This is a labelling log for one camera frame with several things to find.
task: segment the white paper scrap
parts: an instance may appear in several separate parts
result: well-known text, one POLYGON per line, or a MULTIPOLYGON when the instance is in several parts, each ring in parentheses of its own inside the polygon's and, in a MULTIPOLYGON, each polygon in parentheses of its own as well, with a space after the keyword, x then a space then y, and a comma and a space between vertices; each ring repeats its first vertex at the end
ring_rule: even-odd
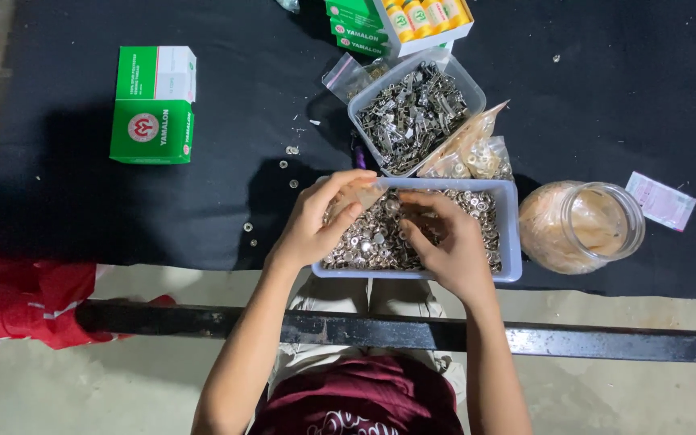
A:
POLYGON ((696 198, 637 172, 630 176, 625 190, 638 201, 645 218, 677 232, 684 230, 696 204, 696 198))

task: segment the green box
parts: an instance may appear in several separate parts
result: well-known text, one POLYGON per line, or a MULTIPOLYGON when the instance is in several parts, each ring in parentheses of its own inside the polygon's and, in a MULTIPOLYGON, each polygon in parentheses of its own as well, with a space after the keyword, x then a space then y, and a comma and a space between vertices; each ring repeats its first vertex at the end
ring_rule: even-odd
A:
POLYGON ((335 36, 337 46, 347 48, 357 53, 366 54, 373 57, 382 57, 388 53, 388 47, 380 44, 370 44, 348 39, 345 36, 335 36))
POLYGON ((122 46, 109 157, 121 163, 188 163, 197 59, 186 46, 122 46))
POLYGON ((381 16, 372 0, 326 0, 326 15, 356 27, 382 29, 381 16))
POLYGON ((329 26, 332 28, 332 34, 335 36, 345 36, 348 39, 366 44, 382 44, 388 41, 386 33, 378 32, 377 29, 371 27, 356 27, 353 25, 344 24, 338 19, 330 18, 329 26))

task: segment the red fabric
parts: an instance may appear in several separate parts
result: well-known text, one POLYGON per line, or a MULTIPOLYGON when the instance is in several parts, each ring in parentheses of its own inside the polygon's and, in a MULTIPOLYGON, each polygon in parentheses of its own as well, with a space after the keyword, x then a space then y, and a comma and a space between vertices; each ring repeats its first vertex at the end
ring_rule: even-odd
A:
MULTIPOLYGON (((74 318, 76 307, 95 290, 95 274, 95 263, 0 258, 0 338, 32 338, 53 349, 120 338, 88 333, 74 318)), ((175 302, 166 295, 151 303, 175 302)))
POLYGON ((450 383, 406 357, 340 360, 282 381, 250 435, 463 434, 450 383))

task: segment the yamalon logo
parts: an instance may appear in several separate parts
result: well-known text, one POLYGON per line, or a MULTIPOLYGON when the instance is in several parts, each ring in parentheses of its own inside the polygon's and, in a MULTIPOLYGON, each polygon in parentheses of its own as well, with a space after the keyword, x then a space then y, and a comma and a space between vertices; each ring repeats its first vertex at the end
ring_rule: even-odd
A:
POLYGON ((136 142, 149 142, 157 136, 160 123, 149 113, 139 113, 128 123, 128 135, 136 142))

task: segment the table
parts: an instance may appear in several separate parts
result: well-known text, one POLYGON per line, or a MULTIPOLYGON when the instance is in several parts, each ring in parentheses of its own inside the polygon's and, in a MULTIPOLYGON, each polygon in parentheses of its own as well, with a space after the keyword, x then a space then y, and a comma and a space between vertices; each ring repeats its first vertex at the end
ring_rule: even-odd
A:
MULTIPOLYGON (((696 1, 469 5, 476 24, 453 54, 489 106, 511 99, 496 134, 521 195, 564 179, 624 186, 634 170, 696 197, 696 1)), ((301 189, 351 166, 344 105, 320 84, 342 51, 323 3, 302 7, 19 4, 0 128, 0 254, 261 268, 298 192, 289 181, 301 189), (197 55, 192 163, 108 159, 120 45, 197 55), (285 155, 287 145, 301 153, 285 155)), ((525 262, 504 287, 696 298, 696 208, 684 233, 648 222, 639 251, 600 271, 565 276, 525 262)))

